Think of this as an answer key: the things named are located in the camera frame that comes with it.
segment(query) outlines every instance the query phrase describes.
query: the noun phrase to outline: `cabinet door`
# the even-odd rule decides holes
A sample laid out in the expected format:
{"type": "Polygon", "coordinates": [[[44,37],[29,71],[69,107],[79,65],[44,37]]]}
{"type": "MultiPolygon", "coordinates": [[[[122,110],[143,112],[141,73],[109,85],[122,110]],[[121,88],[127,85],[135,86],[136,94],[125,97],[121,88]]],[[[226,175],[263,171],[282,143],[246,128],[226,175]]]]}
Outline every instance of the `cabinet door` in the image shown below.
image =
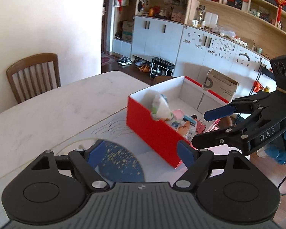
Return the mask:
{"type": "Polygon", "coordinates": [[[133,27],[131,54],[139,58],[144,58],[145,44],[148,34],[148,18],[136,16],[133,27]]]}
{"type": "Polygon", "coordinates": [[[163,43],[163,21],[148,18],[147,39],[144,51],[144,59],[151,62],[152,58],[159,57],[161,44],[163,43]]]}
{"type": "Polygon", "coordinates": [[[184,26],[174,77],[186,75],[195,81],[197,80],[206,54],[206,47],[204,45],[209,36],[210,33],[184,26]]]}
{"type": "Polygon", "coordinates": [[[120,54],[121,52],[121,45],[122,41],[119,39],[113,39],[113,46],[112,46],[112,51],[115,53],[120,54]]]}
{"type": "Polygon", "coordinates": [[[204,83],[210,69],[217,70],[226,76],[229,74],[238,45],[210,34],[206,47],[206,54],[197,79],[200,84],[204,83]]]}
{"type": "Polygon", "coordinates": [[[265,59],[258,54],[238,46],[228,77],[239,83],[234,98],[247,96],[252,89],[253,82],[258,75],[258,68],[265,59]]]}
{"type": "Polygon", "coordinates": [[[122,41],[120,54],[125,57],[130,58],[131,57],[131,43],[122,41]]]}
{"type": "Polygon", "coordinates": [[[160,49],[160,58],[176,63],[183,25],[174,22],[162,21],[163,40],[160,49]]]}

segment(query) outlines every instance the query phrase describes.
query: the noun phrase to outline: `pink item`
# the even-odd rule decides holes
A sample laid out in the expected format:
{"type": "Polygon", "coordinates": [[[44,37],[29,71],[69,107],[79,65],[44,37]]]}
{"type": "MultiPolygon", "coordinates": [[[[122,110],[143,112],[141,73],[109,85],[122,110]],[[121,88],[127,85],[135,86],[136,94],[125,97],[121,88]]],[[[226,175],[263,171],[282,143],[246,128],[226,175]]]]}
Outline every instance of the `pink item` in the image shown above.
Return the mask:
{"type": "Polygon", "coordinates": [[[202,122],[198,121],[197,122],[197,127],[196,127],[196,132],[197,133],[202,133],[205,129],[206,129],[205,124],[203,124],[202,122]]]}
{"type": "Polygon", "coordinates": [[[173,110],[172,112],[173,112],[174,116],[176,116],[177,120],[182,120],[184,113],[181,109],[173,110]]]}

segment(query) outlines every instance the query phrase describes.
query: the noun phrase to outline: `hand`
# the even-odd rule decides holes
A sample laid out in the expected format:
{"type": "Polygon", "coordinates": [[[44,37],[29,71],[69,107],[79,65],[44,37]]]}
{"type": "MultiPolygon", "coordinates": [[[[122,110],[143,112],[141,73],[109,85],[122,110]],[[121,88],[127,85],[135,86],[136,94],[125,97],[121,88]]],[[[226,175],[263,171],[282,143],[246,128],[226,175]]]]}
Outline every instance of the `hand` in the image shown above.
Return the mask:
{"type": "Polygon", "coordinates": [[[286,151],[279,150],[276,145],[269,143],[265,149],[265,153],[273,158],[278,164],[286,163],[286,151]]]}

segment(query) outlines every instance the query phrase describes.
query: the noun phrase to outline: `storage box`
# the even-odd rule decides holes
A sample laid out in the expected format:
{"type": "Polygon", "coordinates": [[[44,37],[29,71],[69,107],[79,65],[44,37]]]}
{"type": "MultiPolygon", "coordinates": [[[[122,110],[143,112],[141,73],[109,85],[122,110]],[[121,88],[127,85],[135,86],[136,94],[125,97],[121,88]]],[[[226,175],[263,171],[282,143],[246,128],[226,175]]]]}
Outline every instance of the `storage box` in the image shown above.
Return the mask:
{"type": "Polygon", "coordinates": [[[185,21],[185,10],[180,7],[174,7],[172,11],[171,21],[184,23],[185,21]]]}
{"type": "Polygon", "coordinates": [[[122,39],[132,41],[133,22],[123,21],[122,39]]]}
{"type": "Polygon", "coordinates": [[[220,95],[228,102],[232,101],[239,83],[224,74],[211,69],[209,70],[204,82],[204,89],[211,90],[220,95]]]}
{"type": "Polygon", "coordinates": [[[151,117],[156,94],[164,94],[167,97],[171,110],[181,109],[187,115],[196,115],[201,123],[205,123],[205,131],[213,130],[219,120],[205,121],[203,114],[224,106],[228,101],[211,90],[205,91],[202,85],[185,76],[156,84],[128,97],[127,125],[176,168],[181,163],[177,155],[177,142],[184,138],[165,121],[155,121],[151,117]]]}

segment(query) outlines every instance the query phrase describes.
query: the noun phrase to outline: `black handle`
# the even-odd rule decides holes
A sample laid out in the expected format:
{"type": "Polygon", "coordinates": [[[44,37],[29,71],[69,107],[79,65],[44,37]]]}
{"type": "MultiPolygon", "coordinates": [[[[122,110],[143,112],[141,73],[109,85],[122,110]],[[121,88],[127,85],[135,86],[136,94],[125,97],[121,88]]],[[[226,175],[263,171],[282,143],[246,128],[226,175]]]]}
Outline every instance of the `black handle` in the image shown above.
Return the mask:
{"type": "Polygon", "coordinates": [[[207,36],[203,36],[202,37],[202,42],[204,42],[204,43],[202,43],[202,46],[206,46],[206,40],[208,39],[208,37],[207,36]]]}
{"type": "Polygon", "coordinates": [[[211,46],[211,42],[212,42],[212,38],[210,38],[210,44],[209,44],[208,48],[210,48],[210,46],[211,46]]]}

